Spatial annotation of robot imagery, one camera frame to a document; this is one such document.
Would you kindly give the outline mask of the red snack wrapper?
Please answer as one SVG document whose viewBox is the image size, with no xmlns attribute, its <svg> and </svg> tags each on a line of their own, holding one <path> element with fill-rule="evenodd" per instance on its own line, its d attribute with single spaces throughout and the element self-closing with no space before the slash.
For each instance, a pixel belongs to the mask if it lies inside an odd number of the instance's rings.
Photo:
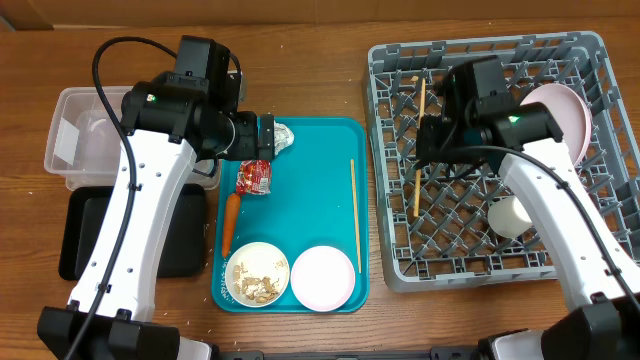
<svg viewBox="0 0 640 360">
<path fill-rule="evenodd" d="M 236 180 L 238 195 L 267 195 L 272 179 L 271 163 L 266 160 L 248 160 L 240 164 Z"/>
</svg>

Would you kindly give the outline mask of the wooden chopstick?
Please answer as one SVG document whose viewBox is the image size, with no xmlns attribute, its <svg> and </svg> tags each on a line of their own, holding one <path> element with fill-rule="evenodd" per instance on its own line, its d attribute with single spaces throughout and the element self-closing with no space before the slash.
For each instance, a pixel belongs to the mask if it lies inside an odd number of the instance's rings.
<svg viewBox="0 0 640 360">
<path fill-rule="evenodd" d="M 421 176 L 422 167 L 419 166 L 417 143 L 419 140 L 419 132 L 421 129 L 421 121 L 425 114 L 425 100 L 426 100 L 426 80 L 423 78 L 420 88 L 420 103 L 419 103 L 419 116 L 417 120 L 417 134 L 416 134 L 416 171 L 415 171 L 415 188 L 414 188 L 414 204 L 413 204 L 413 216 L 418 217 L 420 215 L 420 193 L 421 193 Z"/>
<path fill-rule="evenodd" d="M 356 259 L 357 259 L 358 273 L 361 273 L 362 272 L 361 241 L 360 241 L 358 196 L 357 196 L 357 188 L 356 188 L 356 171 L 355 171 L 355 161 L 354 161 L 354 159 L 350 160 L 350 173 L 351 173 L 351 189 L 352 189 L 353 216 L 354 216 L 354 232 L 355 232 L 355 244 L 356 244 Z"/>
</svg>

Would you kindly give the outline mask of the white cup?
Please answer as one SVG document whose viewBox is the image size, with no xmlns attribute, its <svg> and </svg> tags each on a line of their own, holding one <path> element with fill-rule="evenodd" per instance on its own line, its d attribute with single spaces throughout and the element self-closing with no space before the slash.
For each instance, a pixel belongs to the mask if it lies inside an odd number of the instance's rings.
<svg viewBox="0 0 640 360">
<path fill-rule="evenodd" d="M 487 218 L 491 229 L 504 238 L 516 238 L 532 227 L 527 211 L 515 196 L 492 204 Z"/>
</svg>

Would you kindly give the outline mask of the large white plate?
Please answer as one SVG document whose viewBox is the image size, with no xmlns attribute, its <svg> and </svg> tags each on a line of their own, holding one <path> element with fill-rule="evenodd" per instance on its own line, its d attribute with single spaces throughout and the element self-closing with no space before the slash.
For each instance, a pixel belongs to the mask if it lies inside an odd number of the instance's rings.
<svg viewBox="0 0 640 360">
<path fill-rule="evenodd" d="M 568 86 L 549 83 L 524 97 L 521 105 L 543 104 L 563 132 L 573 165 L 577 167 L 587 152 L 592 130 L 592 115 L 586 103 Z"/>
</svg>

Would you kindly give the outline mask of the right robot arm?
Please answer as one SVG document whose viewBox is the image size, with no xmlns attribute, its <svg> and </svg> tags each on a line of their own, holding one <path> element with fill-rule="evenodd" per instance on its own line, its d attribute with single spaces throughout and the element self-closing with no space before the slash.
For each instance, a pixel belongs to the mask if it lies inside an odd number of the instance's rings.
<svg viewBox="0 0 640 360">
<path fill-rule="evenodd" d="M 543 331 L 481 340 L 477 359 L 635 359 L 639 355 L 639 269 L 620 247 L 576 167 L 591 135 L 586 103 L 549 83 L 517 101 L 501 61 L 453 67 L 437 89 L 437 116 L 424 115 L 416 164 L 487 165 L 512 191 L 549 252 L 567 315 Z"/>
</svg>

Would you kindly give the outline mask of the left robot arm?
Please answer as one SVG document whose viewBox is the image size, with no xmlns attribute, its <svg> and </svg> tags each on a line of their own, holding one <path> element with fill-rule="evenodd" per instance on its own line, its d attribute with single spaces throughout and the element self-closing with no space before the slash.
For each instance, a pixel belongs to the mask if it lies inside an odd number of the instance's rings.
<svg viewBox="0 0 640 360">
<path fill-rule="evenodd" d="M 218 347 L 156 324 L 156 280 L 179 195 L 201 160 L 272 160 L 274 119 L 240 111 L 237 57 L 184 36 L 175 65 L 137 83 L 110 120 L 118 175 L 91 257 L 65 307 L 37 333 L 59 359 L 215 359 Z"/>
</svg>

